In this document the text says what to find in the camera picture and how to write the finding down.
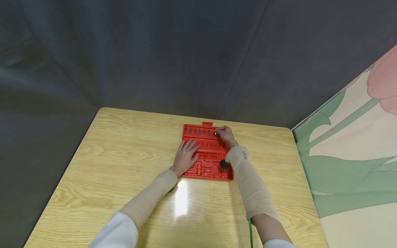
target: beige arm sleeve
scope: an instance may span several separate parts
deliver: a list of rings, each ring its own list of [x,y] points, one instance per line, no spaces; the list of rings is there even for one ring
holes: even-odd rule
[[[233,167],[247,219],[251,219],[257,214],[266,214],[281,223],[273,198],[259,173],[251,164],[247,149],[243,146],[232,147],[225,160]]]
[[[132,198],[120,212],[129,216],[139,229],[156,204],[175,186],[178,177],[171,170],[163,171],[156,179]]]

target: black knob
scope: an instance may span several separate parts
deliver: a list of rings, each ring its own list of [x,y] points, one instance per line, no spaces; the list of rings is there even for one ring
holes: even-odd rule
[[[219,162],[219,164],[221,165],[221,167],[222,167],[223,169],[227,169],[227,167],[229,166],[229,163],[226,162],[225,160],[221,160],[221,161]]]

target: green cable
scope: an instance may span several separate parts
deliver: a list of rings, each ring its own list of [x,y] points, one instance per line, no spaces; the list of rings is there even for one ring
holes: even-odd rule
[[[250,240],[251,240],[251,248],[254,248],[254,238],[252,237],[251,219],[248,220],[248,224],[249,224],[249,235],[250,235]]]

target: hand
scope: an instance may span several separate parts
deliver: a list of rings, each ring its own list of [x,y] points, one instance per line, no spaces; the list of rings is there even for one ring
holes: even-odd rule
[[[189,139],[186,144],[183,140],[181,145],[176,152],[174,164],[170,167],[170,170],[175,172],[177,177],[180,177],[185,173],[192,165],[199,159],[197,153],[194,157],[193,154],[200,148],[200,145],[194,146],[196,140]]]
[[[227,126],[217,127],[215,129],[215,132],[218,135],[218,137],[220,137],[226,143],[229,149],[231,149],[233,146],[239,145],[237,141],[234,139],[230,127]]]

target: gray backdrop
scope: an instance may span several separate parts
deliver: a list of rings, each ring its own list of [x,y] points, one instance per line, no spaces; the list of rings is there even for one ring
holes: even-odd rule
[[[0,2],[0,245],[100,107],[293,127],[397,43],[393,0]]]

